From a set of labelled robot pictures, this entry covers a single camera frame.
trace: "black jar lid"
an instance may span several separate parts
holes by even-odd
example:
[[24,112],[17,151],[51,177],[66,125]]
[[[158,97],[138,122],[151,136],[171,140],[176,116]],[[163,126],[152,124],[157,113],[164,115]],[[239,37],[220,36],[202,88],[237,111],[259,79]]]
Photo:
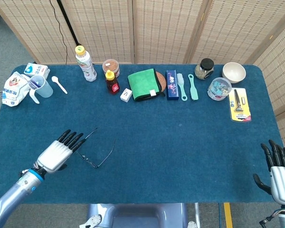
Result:
[[200,67],[203,70],[211,70],[214,67],[214,62],[212,61],[212,59],[210,58],[204,58],[201,62],[200,62]]

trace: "gray floor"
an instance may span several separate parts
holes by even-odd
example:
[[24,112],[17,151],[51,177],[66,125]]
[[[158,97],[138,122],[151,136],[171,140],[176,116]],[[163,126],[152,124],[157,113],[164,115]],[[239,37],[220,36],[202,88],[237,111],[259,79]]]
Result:
[[[15,67],[32,61],[32,57],[0,17],[0,90]],[[277,208],[278,205],[275,203],[233,203],[231,204],[233,227],[260,228],[258,222]],[[191,204],[188,205],[188,211],[189,219],[194,220],[194,207]],[[12,214],[5,227],[76,228],[85,222],[86,214],[87,205],[85,204],[22,204]],[[221,218],[224,228],[226,224],[223,208],[221,208]],[[217,203],[200,204],[200,219],[202,228],[218,228],[219,205]],[[278,220],[272,220],[267,227],[279,227]]]

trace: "bottle cap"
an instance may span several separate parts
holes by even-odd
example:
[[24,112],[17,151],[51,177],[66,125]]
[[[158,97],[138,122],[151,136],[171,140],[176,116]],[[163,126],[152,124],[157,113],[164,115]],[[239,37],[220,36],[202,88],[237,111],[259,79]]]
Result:
[[214,67],[214,62],[212,61],[212,59],[210,58],[204,58],[201,62],[200,62],[200,67],[203,70],[211,70]]
[[105,77],[107,80],[112,81],[115,78],[114,72],[111,70],[107,70]]
[[84,46],[79,45],[75,48],[75,52],[78,55],[83,55],[86,52],[86,50],[85,50]]

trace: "yellow packaging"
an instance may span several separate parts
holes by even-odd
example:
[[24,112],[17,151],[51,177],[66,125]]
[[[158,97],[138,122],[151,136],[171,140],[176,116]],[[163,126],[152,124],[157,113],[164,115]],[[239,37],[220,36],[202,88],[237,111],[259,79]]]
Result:
[[[236,101],[235,91],[234,91],[235,89],[237,90],[237,94],[239,97],[240,107]],[[232,88],[228,97],[229,97],[229,107],[230,107],[231,119],[237,122],[251,121],[251,113],[250,113],[250,109],[248,105],[246,89]]]

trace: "yellow bottle cap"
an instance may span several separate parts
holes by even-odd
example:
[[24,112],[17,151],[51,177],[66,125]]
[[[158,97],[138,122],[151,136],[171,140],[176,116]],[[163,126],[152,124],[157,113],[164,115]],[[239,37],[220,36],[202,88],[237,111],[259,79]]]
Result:
[[107,80],[112,81],[115,78],[115,74],[114,74],[113,71],[107,70],[106,74],[105,74],[105,77],[106,77]]
[[75,48],[75,52],[78,55],[83,55],[86,52],[86,50],[85,50],[84,46],[79,45]]

